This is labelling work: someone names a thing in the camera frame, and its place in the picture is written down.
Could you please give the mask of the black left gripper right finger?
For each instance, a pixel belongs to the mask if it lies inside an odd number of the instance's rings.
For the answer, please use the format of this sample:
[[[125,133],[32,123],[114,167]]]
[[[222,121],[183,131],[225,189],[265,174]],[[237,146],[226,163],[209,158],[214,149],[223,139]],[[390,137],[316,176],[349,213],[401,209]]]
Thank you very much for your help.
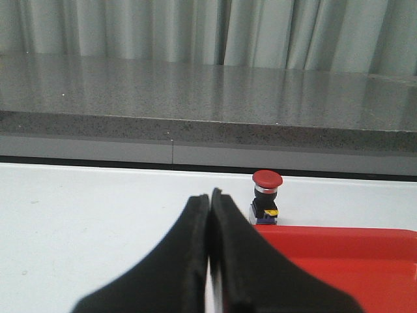
[[[221,312],[361,312],[349,294],[278,252],[215,188],[210,206],[210,265]]]

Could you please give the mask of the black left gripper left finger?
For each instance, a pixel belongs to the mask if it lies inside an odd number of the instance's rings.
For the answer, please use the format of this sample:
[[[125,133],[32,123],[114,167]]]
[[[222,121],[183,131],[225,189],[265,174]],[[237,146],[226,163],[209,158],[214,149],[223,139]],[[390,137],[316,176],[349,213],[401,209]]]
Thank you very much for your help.
[[[209,197],[188,199],[157,246],[131,270],[82,298],[74,312],[204,312]]]

